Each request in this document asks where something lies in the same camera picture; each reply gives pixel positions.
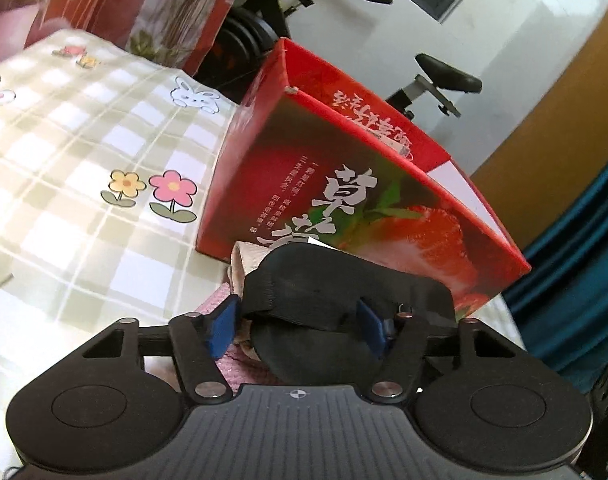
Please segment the pink waffle towel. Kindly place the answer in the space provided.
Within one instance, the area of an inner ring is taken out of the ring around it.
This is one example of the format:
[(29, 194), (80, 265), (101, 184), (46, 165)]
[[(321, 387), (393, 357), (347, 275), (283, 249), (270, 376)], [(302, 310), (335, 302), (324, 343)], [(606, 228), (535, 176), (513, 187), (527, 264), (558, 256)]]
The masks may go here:
[[(207, 315), (230, 295), (231, 289), (227, 283), (220, 284), (196, 311)], [(272, 374), (261, 361), (251, 358), (244, 352), (243, 344), (234, 342), (225, 354), (216, 361), (217, 367), (231, 386), (237, 392), (242, 385), (280, 386), (280, 380)]]

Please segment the teal curtain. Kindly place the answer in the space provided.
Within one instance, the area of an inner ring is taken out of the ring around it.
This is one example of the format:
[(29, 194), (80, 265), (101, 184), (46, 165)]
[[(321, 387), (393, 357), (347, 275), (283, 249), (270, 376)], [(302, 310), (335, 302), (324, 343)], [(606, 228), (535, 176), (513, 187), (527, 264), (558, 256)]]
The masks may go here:
[(502, 296), (525, 348), (589, 392), (608, 365), (608, 163), (524, 255)]

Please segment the red strawberry cardboard box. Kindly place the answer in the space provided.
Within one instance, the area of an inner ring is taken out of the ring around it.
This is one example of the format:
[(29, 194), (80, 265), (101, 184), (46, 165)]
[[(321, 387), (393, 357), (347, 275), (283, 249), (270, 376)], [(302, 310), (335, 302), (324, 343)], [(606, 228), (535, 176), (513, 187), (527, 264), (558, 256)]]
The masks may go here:
[(318, 240), (446, 285), (469, 314), (528, 273), (492, 208), (434, 140), (289, 39), (276, 43), (228, 126), (197, 237)]

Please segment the black exercise bike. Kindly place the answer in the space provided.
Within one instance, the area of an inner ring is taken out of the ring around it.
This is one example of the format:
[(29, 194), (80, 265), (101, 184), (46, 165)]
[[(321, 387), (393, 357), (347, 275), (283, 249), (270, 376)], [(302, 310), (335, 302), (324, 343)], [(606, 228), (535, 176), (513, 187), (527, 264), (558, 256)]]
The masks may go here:
[[(315, 13), (316, 22), (312, 30), (296, 34), (291, 32), (289, 16), (313, 4), (314, 0), (296, 0), (285, 9), (280, 0), (244, 0), (244, 3), (232, 6), (216, 34), (214, 44), (196, 71), (197, 80), (223, 91), (225, 96), (239, 103), (281, 39), (303, 39), (307, 44), (317, 41), (319, 49), (336, 49), (342, 58), (355, 53), (360, 46), (359, 41), (341, 46), (340, 41), (332, 36), (346, 26), (356, 24), (354, 18), (348, 17), (350, 14), (347, 11), (334, 15), (322, 9)], [(438, 101), (438, 108), (444, 115), (460, 117), (460, 111), (444, 92), (482, 92), (481, 79), (431, 55), (419, 53), (415, 61), (421, 72), (409, 84), (385, 99), (394, 110), (409, 119), (414, 117), (412, 103), (426, 93)]]

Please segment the light pink towel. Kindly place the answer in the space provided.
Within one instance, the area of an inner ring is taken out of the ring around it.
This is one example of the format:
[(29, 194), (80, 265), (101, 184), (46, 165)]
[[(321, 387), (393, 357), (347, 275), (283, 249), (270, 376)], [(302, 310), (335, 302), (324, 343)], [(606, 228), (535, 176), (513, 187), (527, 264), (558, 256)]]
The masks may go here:
[[(243, 296), (244, 281), (246, 276), (255, 271), (272, 250), (266, 246), (250, 242), (237, 242), (232, 248), (230, 267), (228, 270), (228, 281), (231, 292), (239, 297)], [(250, 334), (251, 322), (242, 321), (237, 330), (234, 343), (240, 347), (242, 352), (251, 360), (260, 362)]]

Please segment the wooden door panel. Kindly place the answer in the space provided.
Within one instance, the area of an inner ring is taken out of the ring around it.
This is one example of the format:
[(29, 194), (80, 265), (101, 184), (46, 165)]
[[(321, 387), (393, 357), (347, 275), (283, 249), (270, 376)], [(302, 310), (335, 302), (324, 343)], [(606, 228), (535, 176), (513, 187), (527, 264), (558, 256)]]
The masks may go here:
[(560, 78), (472, 180), (525, 248), (607, 162), (608, 10)]

